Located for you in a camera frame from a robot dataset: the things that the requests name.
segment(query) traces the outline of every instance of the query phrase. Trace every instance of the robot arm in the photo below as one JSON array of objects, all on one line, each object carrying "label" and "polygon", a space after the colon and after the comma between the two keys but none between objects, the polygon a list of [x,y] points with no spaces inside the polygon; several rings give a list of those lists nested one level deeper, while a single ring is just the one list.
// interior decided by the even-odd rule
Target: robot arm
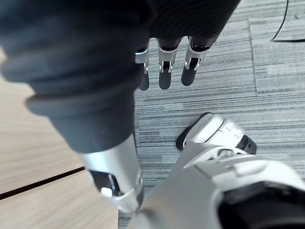
[{"label": "robot arm", "polygon": [[170,175],[145,196],[128,229],[305,227],[302,179],[282,162],[245,152],[256,151],[251,140],[252,149],[240,149],[235,122],[207,113],[187,132]]},{"label": "robot arm", "polygon": [[146,1],[4,0],[2,75],[28,83],[29,109],[47,116],[76,151],[99,192],[125,212],[139,207],[142,180],[133,139],[134,99],[147,42]]}]

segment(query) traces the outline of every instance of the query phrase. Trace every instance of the black rubber sleeve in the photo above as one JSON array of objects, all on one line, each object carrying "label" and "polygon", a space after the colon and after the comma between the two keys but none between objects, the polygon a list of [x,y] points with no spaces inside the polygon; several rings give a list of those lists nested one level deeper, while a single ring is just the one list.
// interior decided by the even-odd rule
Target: black rubber sleeve
[{"label": "black rubber sleeve", "polygon": [[148,40],[149,10],[144,1],[2,0],[1,72],[34,89],[27,106],[48,116],[75,151],[116,146],[134,132],[143,72],[134,53]]}]

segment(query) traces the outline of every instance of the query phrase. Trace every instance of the silver metal forearm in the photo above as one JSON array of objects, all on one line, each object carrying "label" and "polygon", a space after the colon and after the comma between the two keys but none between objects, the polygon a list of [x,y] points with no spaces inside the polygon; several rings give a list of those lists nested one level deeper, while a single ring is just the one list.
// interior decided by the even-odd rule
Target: silver metal forearm
[{"label": "silver metal forearm", "polygon": [[98,191],[119,210],[134,213],[141,206],[143,182],[133,135],[116,147],[80,157]]}]

